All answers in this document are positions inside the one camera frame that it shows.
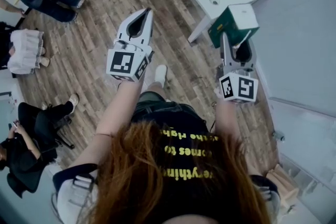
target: white fabric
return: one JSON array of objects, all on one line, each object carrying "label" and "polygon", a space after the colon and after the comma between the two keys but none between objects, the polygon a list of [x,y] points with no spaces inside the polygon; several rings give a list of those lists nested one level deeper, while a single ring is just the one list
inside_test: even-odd
[{"label": "white fabric", "polygon": [[17,30],[10,35],[15,53],[8,61],[7,67],[14,74],[31,74],[40,68],[43,47],[43,32],[35,30]]},{"label": "white fabric", "polygon": [[[95,170],[90,175],[97,178],[98,171]],[[63,182],[57,196],[57,211],[64,224],[82,223],[78,220],[85,219],[96,204],[98,186],[91,182],[81,176]]]}]

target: shoe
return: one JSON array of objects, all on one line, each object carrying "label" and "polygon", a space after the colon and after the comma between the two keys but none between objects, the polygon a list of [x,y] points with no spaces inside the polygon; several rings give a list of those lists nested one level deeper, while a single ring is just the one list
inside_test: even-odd
[{"label": "shoe", "polygon": [[76,106],[79,103],[79,96],[78,94],[74,93],[70,96],[69,102],[71,102],[72,106],[74,107],[73,110],[71,111],[70,114],[73,114],[73,112],[75,111]]},{"label": "shoe", "polygon": [[78,2],[78,5],[76,6],[76,8],[81,8],[82,5],[84,4],[84,2],[85,2],[85,0],[80,0],[80,1]]},{"label": "shoe", "polygon": [[166,81],[168,67],[166,65],[159,65],[155,70],[154,82],[159,82],[164,88],[164,83]]},{"label": "shoe", "polygon": [[46,102],[42,102],[42,110],[47,110],[48,109],[48,105]]},{"label": "shoe", "polygon": [[48,67],[50,64],[50,59],[48,59],[47,57],[41,57],[40,64]]},{"label": "shoe", "polygon": [[75,16],[74,16],[74,18],[70,21],[70,22],[75,22],[76,21],[76,19],[77,19],[77,16],[78,16],[78,13],[76,12],[76,14],[75,14]]}]

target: black t-shirt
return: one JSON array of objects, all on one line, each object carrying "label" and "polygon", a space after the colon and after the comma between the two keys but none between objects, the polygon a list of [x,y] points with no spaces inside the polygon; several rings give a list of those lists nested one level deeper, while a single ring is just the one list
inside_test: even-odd
[{"label": "black t-shirt", "polygon": [[[195,158],[206,159],[212,155],[219,144],[218,137],[209,135],[205,122],[186,111],[153,112],[137,120],[155,121],[161,130],[161,137],[154,145],[154,156],[162,169],[164,187],[148,223],[163,223],[189,214],[222,222],[226,217],[223,214],[223,204],[227,203],[225,194],[217,191],[211,167],[200,169],[194,162]],[[65,180],[94,169],[94,165],[82,165],[59,172],[54,176],[55,187],[59,190]]]}]

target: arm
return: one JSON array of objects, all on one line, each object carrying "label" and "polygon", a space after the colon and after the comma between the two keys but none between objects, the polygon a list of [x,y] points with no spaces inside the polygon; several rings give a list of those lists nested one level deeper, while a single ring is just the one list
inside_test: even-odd
[{"label": "arm", "polygon": [[235,103],[224,101],[222,98],[217,100],[216,131],[240,139]]},{"label": "arm", "polygon": [[120,85],[98,124],[92,142],[70,167],[87,163],[99,164],[106,157],[111,148],[111,139],[121,127],[131,121],[139,100],[143,78],[144,76],[140,82],[123,82]]},{"label": "arm", "polygon": [[41,156],[41,152],[38,150],[33,140],[31,140],[29,134],[26,132],[26,130],[23,128],[23,126],[20,123],[17,122],[16,125],[17,125],[16,132],[22,135],[27,145],[27,148],[32,152],[32,154],[35,156],[36,159],[39,159]]},{"label": "arm", "polygon": [[0,8],[7,12],[21,13],[22,15],[25,13],[23,9],[13,6],[6,0],[0,0]]}]

